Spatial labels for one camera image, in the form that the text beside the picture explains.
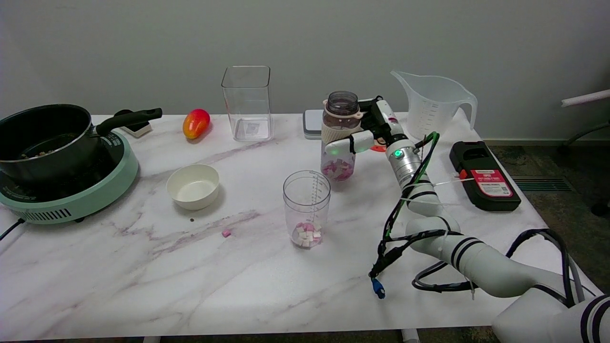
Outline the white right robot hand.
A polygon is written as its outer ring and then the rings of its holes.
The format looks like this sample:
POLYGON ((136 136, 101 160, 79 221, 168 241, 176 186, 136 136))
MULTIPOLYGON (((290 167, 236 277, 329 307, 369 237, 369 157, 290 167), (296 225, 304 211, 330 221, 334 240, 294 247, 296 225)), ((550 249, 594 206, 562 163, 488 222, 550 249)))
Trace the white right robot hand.
POLYGON ((359 100, 352 93, 335 92, 323 104, 322 151, 327 156, 355 155, 397 142, 408 145, 403 126, 382 96, 359 100))

